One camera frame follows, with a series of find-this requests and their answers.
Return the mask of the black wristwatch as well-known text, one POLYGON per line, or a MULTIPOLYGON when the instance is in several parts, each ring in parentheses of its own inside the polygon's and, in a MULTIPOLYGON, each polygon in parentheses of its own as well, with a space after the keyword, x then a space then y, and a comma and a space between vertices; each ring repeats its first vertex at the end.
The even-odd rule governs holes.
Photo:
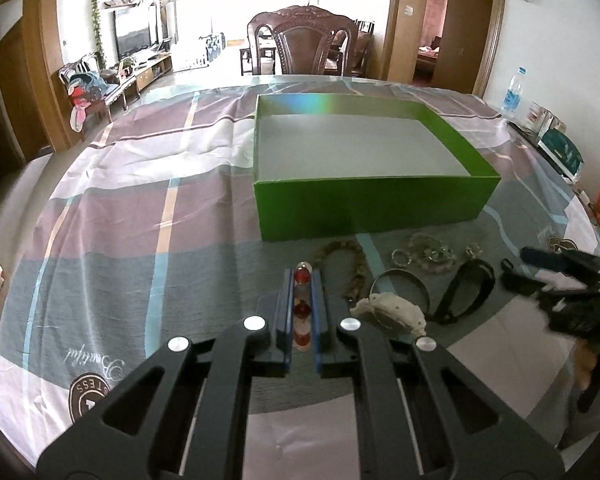
POLYGON ((493 292, 493 266, 482 259, 464 262, 444 292, 437 307, 426 314, 426 320, 450 325, 480 309, 493 292))

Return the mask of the silver chain charm jewelry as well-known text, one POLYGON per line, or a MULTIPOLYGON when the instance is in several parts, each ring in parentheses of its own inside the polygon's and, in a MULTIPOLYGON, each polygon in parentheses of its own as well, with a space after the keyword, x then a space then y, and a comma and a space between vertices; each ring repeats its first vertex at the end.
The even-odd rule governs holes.
POLYGON ((482 249, 478 243, 471 243, 465 247, 465 256, 468 260, 479 259, 482 255, 482 249))

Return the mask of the white wristwatch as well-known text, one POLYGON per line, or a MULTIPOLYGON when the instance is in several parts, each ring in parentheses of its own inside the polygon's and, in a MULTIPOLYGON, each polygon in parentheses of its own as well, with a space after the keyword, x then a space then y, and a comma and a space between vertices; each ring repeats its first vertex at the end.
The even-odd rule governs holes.
POLYGON ((350 313, 355 318, 370 314, 382 326, 400 328, 416 337, 426 336, 427 322, 422 309, 392 292, 374 292, 358 300, 350 313))

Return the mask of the silver metal bangle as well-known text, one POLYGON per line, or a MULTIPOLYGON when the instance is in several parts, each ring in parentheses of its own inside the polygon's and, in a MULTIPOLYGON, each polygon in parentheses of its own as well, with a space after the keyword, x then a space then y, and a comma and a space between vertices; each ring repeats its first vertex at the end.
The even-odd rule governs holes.
POLYGON ((379 274, 370 285, 370 294, 375 292, 401 295, 417 304, 425 314, 428 314, 431 308, 430 292, 426 284, 417 275, 404 269, 389 269, 379 274))

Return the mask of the green white booklet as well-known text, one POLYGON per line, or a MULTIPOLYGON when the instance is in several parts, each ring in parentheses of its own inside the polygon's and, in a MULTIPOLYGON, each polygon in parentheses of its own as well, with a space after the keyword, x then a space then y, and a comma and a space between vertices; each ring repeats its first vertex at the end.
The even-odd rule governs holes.
POLYGON ((574 143, 561 131, 551 128, 539 136, 538 147, 554 162, 559 172, 571 183, 578 183, 584 161, 574 143))

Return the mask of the plaid tablecloth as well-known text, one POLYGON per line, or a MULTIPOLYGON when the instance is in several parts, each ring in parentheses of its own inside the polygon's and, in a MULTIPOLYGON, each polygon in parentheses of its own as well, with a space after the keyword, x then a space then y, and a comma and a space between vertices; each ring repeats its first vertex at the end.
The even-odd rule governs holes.
MULTIPOLYGON (((253 312, 288 268, 327 240, 263 243, 253 194, 260 94, 326 93, 421 102, 498 170, 475 220, 425 232, 494 266, 553 234, 600 254, 580 200, 504 118, 476 96, 386 82, 281 76, 202 91, 175 87, 96 136, 53 190, 10 285, 0 327, 0 430, 33 468, 49 446, 173 336, 206 340, 253 312)), ((600 429, 576 396, 572 342, 534 305, 497 287, 475 314, 431 327, 445 345, 551 445, 600 429)), ((354 479, 353 399, 321 380, 309 352, 286 380, 257 379, 245 479, 354 479)))

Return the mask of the green cardboard box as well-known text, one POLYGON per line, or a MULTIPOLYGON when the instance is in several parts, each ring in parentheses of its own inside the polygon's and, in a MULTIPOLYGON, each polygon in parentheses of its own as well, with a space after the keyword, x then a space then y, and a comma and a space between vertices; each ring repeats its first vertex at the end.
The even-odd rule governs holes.
POLYGON ((376 96, 259 96, 253 189, 267 242, 478 217, 501 177, 431 106, 376 96))

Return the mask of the plastic water bottle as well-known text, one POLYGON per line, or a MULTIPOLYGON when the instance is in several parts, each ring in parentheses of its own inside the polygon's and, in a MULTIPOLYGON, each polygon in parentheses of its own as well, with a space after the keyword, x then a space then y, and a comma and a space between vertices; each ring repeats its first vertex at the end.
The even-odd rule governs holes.
POLYGON ((501 106, 501 112, 505 117, 513 117, 518 110, 522 92, 524 92, 524 80, 527 70, 524 66, 519 66, 516 74, 509 81, 504 100, 501 106))

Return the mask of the wooden tv cabinet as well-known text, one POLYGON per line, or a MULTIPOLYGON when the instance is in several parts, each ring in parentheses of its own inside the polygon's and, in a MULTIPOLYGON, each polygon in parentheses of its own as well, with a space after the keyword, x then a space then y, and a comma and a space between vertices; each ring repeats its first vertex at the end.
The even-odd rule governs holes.
POLYGON ((132 79, 137 92, 144 91, 155 80, 173 70, 172 56, 170 53, 159 53, 148 58, 146 62, 134 67, 132 79))

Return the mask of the carved dark wooden chair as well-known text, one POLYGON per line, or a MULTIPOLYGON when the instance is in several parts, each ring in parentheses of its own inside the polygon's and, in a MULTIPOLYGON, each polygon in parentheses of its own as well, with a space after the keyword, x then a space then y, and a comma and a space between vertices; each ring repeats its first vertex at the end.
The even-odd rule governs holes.
POLYGON ((332 43, 338 32, 343 32, 346 50, 337 63, 338 75, 351 75, 358 24, 350 18, 318 6, 287 6, 256 14, 247 25, 253 75, 262 74, 258 44, 262 28, 273 37, 284 75, 323 75, 332 43))

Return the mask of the chair with clothes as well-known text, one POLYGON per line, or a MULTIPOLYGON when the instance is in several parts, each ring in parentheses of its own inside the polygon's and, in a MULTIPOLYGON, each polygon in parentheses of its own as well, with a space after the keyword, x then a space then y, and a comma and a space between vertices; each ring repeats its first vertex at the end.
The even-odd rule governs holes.
POLYGON ((112 122, 110 104, 117 99, 114 94, 122 86, 120 66, 95 70, 79 60, 62 66, 58 78, 71 105, 69 126, 72 131, 82 134, 88 115, 105 116, 112 122))

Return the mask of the green ivy garland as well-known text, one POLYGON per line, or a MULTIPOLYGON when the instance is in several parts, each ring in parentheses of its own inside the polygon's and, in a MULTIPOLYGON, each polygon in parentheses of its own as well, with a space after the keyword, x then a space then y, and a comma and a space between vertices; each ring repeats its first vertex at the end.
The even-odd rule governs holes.
POLYGON ((105 55, 102 50, 102 30, 100 29, 100 12, 98 0, 91 0, 91 14, 92 14, 92 29, 94 36, 94 55, 98 66, 103 68, 105 66, 105 55))

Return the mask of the television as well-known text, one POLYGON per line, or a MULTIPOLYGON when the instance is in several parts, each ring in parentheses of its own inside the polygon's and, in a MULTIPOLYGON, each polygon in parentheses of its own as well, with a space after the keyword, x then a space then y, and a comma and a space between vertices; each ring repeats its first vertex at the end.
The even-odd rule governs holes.
POLYGON ((114 12, 114 36, 119 58, 152 47, 158 41, 157 7, 129 6, 114 12))

